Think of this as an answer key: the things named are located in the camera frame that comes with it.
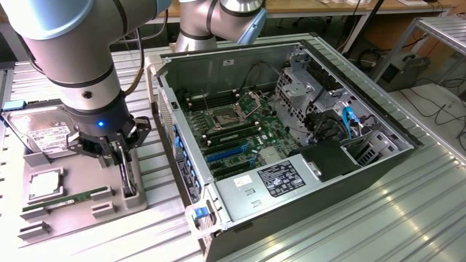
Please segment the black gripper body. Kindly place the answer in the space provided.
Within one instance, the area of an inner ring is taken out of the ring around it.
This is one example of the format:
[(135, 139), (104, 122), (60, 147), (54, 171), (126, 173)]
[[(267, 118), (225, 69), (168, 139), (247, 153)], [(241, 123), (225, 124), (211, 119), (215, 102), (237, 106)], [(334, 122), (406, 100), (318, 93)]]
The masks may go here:
[(135, 129), (135, 119), (130, 114), (123, 91), (104, 107), (95, 110), (78, 110), (67, 106), (67, 111), (75, 123), (75, 131), (67, 135), (71, 142), (79, 135), (87, 136), (91, 140), (99, 137), (108, 137), (122, 133), (128, 136)]

